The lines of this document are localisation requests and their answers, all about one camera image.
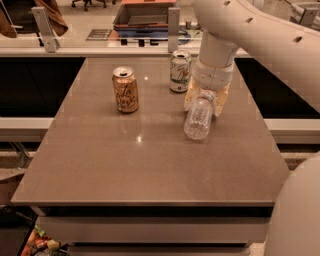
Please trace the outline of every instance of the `table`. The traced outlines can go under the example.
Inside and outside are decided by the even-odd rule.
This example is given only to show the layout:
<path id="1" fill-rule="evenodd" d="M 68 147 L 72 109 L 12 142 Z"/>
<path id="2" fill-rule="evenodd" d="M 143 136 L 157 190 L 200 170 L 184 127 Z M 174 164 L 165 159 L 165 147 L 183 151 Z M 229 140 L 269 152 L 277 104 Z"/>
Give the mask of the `table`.
<path id="1" fill-rule="evenodd" d="M 170 91 L 169 63 L 86 59 L 12 199 L 37 211 L 56 240 L 239 248 L 264 240 L 289 171 L 238 69 L 198 143 L 183 132 L 185 94 Z M 112 71 L 123 65 L 137 76 L 132 114 L 115 103 Z"/>

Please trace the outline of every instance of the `plastic bottle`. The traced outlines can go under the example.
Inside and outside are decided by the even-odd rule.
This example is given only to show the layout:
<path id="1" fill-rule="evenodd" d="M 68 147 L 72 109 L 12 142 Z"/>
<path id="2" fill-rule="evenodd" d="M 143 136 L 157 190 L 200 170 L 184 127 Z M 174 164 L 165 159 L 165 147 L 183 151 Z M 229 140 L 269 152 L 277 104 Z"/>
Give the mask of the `plastic bottle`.
<path id="1" fill-rule="evenodd" d="M 192 140 L 203 140 L 210 131 L 213 96 L 202 92 L 192 103 L 184 124 L 184 132 Z"/>

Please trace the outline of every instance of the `tabletop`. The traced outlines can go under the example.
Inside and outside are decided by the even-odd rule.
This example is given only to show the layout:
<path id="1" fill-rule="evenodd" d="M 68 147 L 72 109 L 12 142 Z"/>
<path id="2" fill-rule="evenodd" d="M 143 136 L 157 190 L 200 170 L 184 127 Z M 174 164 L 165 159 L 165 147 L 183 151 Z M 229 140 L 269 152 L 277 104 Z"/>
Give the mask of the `tabletop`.
<path id="1" fill-rule="evenodd" d="M 205 141 L 183 131 L 170 57 L 87 58 L 12 202 L 32 206 L 272 206 L 289 171 L 235 68 Z M 116 67 L 131 66 L 139 109 L 117 110 Z"/>

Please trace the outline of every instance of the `beverage can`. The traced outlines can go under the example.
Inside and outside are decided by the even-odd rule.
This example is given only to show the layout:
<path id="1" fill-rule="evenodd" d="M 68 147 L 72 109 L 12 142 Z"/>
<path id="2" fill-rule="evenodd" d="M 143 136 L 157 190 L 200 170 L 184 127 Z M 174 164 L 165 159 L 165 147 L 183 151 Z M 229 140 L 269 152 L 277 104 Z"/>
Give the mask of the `beverage can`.
<path id="1" fill-rule="evenodd" d="M 170 60 L 170 89 L 185 92 L 191 75 L 191 54 L 186 50 L 176 50 Z"/>
<path id="2" fill-rule="evenodd" d="M 114 93 L 118 110 L 132 113 L 139 108 L 138 87 L 134 71 L 131 67 L 118 67 L 112 76 Z"/>

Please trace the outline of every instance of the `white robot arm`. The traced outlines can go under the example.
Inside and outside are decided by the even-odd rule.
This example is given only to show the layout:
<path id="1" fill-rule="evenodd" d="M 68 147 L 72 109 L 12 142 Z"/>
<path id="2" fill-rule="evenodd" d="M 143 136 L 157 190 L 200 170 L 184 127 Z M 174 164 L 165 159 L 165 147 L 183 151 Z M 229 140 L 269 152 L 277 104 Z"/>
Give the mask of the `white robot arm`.
<path id="1" fill-rule="evenodd" d="M 210 91 L 228 86 L 241 47 L 320 112 L 319 32 L 265 14 L 247 0 L 196 0 L 194 8 L 204 29 L 195 84 Z"/>

